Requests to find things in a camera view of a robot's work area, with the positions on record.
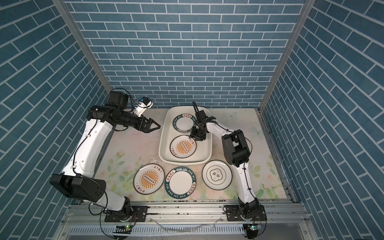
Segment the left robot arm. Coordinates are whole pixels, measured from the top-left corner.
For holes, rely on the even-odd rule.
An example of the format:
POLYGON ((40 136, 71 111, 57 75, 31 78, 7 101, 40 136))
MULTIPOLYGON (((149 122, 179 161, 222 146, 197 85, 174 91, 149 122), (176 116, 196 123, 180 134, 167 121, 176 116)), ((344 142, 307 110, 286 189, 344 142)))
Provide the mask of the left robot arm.
POLYGON ((51 176, 50 184, 67 198, 102 207, 102 212, 113 215, 117 222, 130 221, 135 214, 129 198, 108 189, 104 180, 95 178, 95 171, 104 146, 117 126, 132 127, 146 134, 160 129, 153 119, 143 116, 152 106, 147 97, 134 101, 128 92, 118 90, 110 92, 104 105, 90 107, 84 133, 73 156, 59 174, 51 176))

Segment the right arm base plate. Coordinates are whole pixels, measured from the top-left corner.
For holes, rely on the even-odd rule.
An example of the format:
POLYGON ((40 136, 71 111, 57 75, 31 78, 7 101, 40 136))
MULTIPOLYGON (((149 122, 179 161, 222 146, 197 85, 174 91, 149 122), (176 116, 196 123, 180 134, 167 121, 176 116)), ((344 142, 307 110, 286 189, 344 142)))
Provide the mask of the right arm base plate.
POLYGON ((265 222, 268 218, 263 205, 256 208, 255 211, 242 215, 239 205, 224 205, 223 211, 227 217, 228 222, 239 221, 261 221, 265 222))

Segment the white plate clover motif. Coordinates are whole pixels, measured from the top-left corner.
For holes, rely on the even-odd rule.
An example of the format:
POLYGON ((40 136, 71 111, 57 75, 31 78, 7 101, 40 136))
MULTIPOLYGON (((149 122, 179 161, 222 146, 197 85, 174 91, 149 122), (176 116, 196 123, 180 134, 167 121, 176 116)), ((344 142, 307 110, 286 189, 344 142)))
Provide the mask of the white plate clover motif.
POLYGON ((222 191, 229 187, 233 174, 230 167, 219 160, 208 162, 202 171, 202 178, 206 186, 212 190, 222 191))

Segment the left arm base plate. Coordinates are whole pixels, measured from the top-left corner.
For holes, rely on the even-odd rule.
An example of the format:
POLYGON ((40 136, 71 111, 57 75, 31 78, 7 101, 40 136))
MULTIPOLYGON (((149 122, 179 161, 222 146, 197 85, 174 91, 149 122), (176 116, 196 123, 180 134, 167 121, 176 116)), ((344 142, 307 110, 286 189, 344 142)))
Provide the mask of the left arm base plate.
POLYGON ((106 210, 106 223, 144 222, 148 213, 147 206, 131 206, 121 211, 106 210))

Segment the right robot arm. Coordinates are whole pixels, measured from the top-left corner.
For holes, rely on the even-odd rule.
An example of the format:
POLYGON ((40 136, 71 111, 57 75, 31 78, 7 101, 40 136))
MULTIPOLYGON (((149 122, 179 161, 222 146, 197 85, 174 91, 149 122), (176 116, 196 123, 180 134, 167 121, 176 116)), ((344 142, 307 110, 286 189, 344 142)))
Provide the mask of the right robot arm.
POLYGON ((215 117, 209 117, 205 111, 199 110, 195 102, 193 102, 193 108, 196 121, 189 138, 202 142, 206 139, 207 134, 213 134, 221 139, 225 160, 232 167, 237 179, 239 210, 242 218, 254 220, 258 217, 262 222, 267 221, 265 208, 259 202, 252 188, 249 173, 252 148, 249 148, 248 139, 243 131, 232 130, 223 126, 217 122, 215 117))

